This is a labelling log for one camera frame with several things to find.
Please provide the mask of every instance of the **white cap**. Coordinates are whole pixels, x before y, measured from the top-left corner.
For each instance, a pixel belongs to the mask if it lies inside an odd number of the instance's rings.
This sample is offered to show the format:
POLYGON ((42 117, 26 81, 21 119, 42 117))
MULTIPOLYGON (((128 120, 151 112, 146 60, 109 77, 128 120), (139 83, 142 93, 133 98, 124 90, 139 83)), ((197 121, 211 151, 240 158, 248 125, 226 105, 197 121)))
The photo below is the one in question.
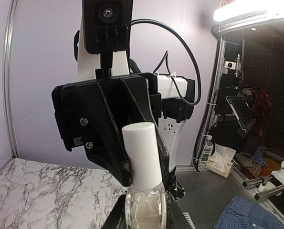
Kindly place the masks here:
POLYGON ((135 123, 122 128, 125 149, 133 169, 132 185, 145 190, 158 186, 162 174, 153 123, 135 123))

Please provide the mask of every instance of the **black cable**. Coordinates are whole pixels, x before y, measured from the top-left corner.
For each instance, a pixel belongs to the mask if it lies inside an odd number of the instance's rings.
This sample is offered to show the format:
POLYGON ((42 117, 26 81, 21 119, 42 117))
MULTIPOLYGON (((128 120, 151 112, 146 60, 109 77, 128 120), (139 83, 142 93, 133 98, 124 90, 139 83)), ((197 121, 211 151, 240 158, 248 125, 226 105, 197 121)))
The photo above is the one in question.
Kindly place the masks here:
POLYGON ((131 70, 134 74, 142 73, 141 70, 139 69, 137 63, 134 60, 129 59, 128 62, 129 62, 129 67, 131 68, 131 70))
POLYGON ((189 105, 189 106, 195 106, 195 105, 196 105, 196 102, 190 103, 190 102, 187 101, 185 98, 183 98, 183 96, 181 95, 180 90, 179 90, 179 88, 178 88, 178 85, 177 85, 177 83, 176 83, 176 81, 175 81, 175 79, 174 79, 173 76, 171 76, 171 80, 173 81, 173 83, 174 83, 174 85, 175 85, 175 87, 176 87, 176 90, 177 90, 177 92, 178 92, 178 95, 179 95, 180 99, 181 99, 183 102, 185 102, 187 105, 189 105))
POLYGON ((165 52, 162 60, 160 61, 160 63, 158 64, 158 66, 153 70, 153 73, 155 73, 157 70, 159 70, 159 68, 162 66, 162 64, 164 63, 164 61, 167 59, 168 56, 168 51, 165 52))
POLYGON ((239 87, 238 87, 238 86, 226 86, 226 87, 220 88, 220 89, 218 89, 217 91, 215 91, 215 93, 214 93, 214 98, 218 95, 218 93, 219 93, 222 89, 238 89, 238 90, 239 90, 239 87))
MULTIPOLYGON (((220 58, 220 52, 219 52, 219 49, 221 47, 221 44, 222 44, 222 41, 221 40, 217 40, 217 47, 216 47, 216 54, 215 54, 215 65, 217 65, 218 63, 218 60, 220 58)), ((213 75, 216 75, 217 73, 217 70, 218 68, 214 68, 214 71, 213 71, 213 75)), ((208 104, 207 106, 205 107, 205 112, 204 112, 204 116, 202 118, 202 122, 201 122, 201 125, 200 125, 200 128, 199 128, 199 131, 198 131, 198 136, 197 136, 197 139, 196 139, 196 142, 195 142, 195 145, 194 145, 194 150, 193 150, 193 165, 196 169, 197 172, 200 172, 199 171, 199 168, 198 168, 198 164, 197 164, 197 160, 196 158, 199 156, 199 153, 201 153, 200 151, 203 150, 203 147, 204 147, 204 136, 202 135, 203 133, 203 129, 205 127, 205 124, 208 120, 208 117, 207 117, 207 114, 210 112, 211 110, 211 107, 212 105, 209 105, 210 103, 212 103, 212 95, 214 94, 214 86, 215 86, 215 82, 216 82, 216 79, 215 77, 212 77, 211 78, 211 81, 210 81, 210 96, 208 97, 208 104)))
POLYGON ((166 65, 166 68, 167 68, 167 72, 169 73, 169 75, 171 75, 170 69, 169 69, 169 64, 168 64, 168 54, 167 54, 167 56, 165 58, 165 65, 166 65))
POLYGON ((187 51, 187 53, 189 54, 189 57, 195 67, 195 71, 196 71, 196 77, 197 77, 197 85, 198 85, 198 96, 197 96, 197 100, 194 103, 190 103, 190 105, 197 105, 200 100, 201 100, 201 76, 200 76, 200 71, 199 71, 199 67, 197 64, 197 61, 195 59, 194 54, 192 53, 192 51, 190 50, 189 46, 185 43, 185 41, 182 39, 182 37, 175 31, 173 30, 171 27, 159 22, 159 21, 155 21, 152 19, 137 19, 137 20, 133 20, 131 22, 131 26, 133 25, 137 25, 137 24, 153 24, 153 25, 157 25, 169 32, 171 32, 173 35, 175 35, 178 40, 181 42, 181 44, 184 46, 185 50, 187 51))
MULTIPOLYGON (((221 115, 221 116, 217 119, 217 122, 219 122, 222 117, 223 117, 223 116, 221 115)), ((212 126, 207 130, 206 133, 208 133, 214 126, 216 126, 217 122, 216 122, 214 125, 212 125, 212 126)))

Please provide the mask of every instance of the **plastic bottle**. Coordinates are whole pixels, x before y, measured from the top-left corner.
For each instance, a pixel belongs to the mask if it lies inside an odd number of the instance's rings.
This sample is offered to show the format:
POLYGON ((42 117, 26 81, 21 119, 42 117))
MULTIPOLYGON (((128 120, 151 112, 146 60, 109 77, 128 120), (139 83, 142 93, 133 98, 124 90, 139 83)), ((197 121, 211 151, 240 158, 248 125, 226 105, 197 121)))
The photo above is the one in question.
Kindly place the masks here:
POLYGON ((155 125, 130 124, 122 129, 133 171, 125 203, 127 229, 165 229, 167 206, 155 125))
POLYGON ((212 140, 212 136, 211 135, 207 135, 205 146, 204 146, 202 154, 201 154, 201 158, 200 158, 201 161, 199 162, 199 167, 204 167, 207 164, 208 159, 209 159, 209 157, 212 154, 214 145, 211 142, 211 140, 212 140))

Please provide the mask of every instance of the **plaid shirt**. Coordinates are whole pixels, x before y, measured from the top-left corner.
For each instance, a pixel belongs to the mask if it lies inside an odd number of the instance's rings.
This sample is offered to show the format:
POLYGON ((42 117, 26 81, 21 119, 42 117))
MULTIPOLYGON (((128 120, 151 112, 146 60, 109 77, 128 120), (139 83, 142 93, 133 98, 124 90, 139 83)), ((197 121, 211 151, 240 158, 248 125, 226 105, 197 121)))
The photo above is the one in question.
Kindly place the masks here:
POLYGON ((214 229, 284 229, 284 224, 259 204, 234 197, 214 229))

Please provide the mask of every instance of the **marble countertop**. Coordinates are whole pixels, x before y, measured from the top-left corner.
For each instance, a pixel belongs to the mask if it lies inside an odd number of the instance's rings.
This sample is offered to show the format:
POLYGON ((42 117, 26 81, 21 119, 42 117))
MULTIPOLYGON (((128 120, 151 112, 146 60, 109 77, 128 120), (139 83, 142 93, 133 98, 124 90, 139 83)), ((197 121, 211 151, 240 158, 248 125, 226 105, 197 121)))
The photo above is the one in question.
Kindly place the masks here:
POLYGON ((0 172, 0 229, 99 229, 124 193, 106 170, 16 158, 0 172))

